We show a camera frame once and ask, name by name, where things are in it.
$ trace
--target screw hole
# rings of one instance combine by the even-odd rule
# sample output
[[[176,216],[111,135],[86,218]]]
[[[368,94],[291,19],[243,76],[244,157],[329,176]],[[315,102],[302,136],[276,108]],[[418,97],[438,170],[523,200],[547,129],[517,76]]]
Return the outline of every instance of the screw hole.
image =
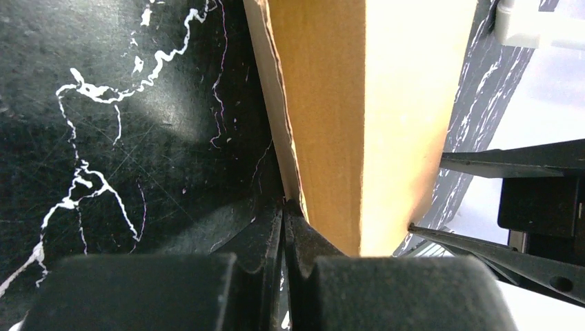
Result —
[[[573,290],[573,282],[565,277],[553,277],[548,283],[559,292],[567,293]]]

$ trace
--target black metal bar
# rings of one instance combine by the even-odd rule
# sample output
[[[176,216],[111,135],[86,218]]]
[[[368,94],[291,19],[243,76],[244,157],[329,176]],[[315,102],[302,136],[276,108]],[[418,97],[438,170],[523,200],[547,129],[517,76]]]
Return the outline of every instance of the black metal bar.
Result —
[[[493,261],[535,283],[585,303],[585,268],[522,254],[514,249],[475,238],[411,225],[410,232],[439,244],[467,250]]]
[[[446,244],[443,244],[442,246],[455,256],[472,256],[472,257],[479,259],[481,262],[485,263],[495,273],[496,277],[498,277],[498,279],[500,281],[505,281],[506,283],[510,283],[510,284],[513,284],[516,286],[519,285],[520,279],[519,279],[518,274],[511,272],[510,270],[502,267],[501,265],[494,263],[492,261],[489,261],[488,259],[485,259],[481,256],[477,256],[477,255],[475,255],[472,252],[469,252],[467,250],[462,250],[461,248],[453,247],[451,245],[446,245]]]
[[[486,178],[582,176],[585,139],[513,150],[443,153],[441,168]]]

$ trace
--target black plastic part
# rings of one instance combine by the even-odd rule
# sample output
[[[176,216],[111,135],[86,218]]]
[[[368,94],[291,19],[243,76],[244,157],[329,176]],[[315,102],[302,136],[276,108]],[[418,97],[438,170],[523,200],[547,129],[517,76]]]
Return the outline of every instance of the black plastic part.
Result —
[[[515,330],[475,259],[350,258],[293,201],[284,222],[294,331]]]
[[[251,330],[245,278],[233,254],[76,257],[47,278],[21,330]]]
[[[513,150],[443,153],[441,168],[486,178],[580,176],[585,172],[585,139]]]
[[[300,330],[515,330],[476,259],[319,257],[308,285],[319,309]]]
[[[582,266],[522,254],[505,245],[439,230],[411,225],[409,231],[429,241],[453,246],[497,263],[540,286],[554,290],[581,304],[585,303],[585,268]],[[570,291],[561,291],[553,285],[552,280],[559,278],[572,283]]]
[[[282,212],[265,210],[209,256],[65,260],[21,331],[274,330]]]
[[[497,224],[530,234],[572,238],[583,183],[574,176],[504,179]]]

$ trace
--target white plastic piece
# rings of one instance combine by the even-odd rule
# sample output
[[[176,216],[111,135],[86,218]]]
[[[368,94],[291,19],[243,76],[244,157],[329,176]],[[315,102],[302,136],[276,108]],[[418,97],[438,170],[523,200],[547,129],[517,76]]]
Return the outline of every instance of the white plastic piece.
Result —
[[[585,20],[540,12],[539,0],[501,0],[494,34],[504,46],[585,50]]]

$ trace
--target black marble surface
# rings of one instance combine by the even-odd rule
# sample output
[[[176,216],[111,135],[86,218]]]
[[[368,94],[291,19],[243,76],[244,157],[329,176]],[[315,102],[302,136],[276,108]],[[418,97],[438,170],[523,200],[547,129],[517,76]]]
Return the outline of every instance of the black marble surface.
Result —
[[[502,46],[492,33],[497,0],[479,0],[459,77],[444,152],[482,152],[495,134],[510,98],[530,61],[533,49]],[[541,0],[541,11],[554,11],[559,0]],[[441,169],[433,204],[420,226],[440,229],[459,209],[473,176]],[[421,239],[408,235],[395,255]]]
[[[63,257],[210,252],[281,197],[240,0],[0,1],[0,330]]]

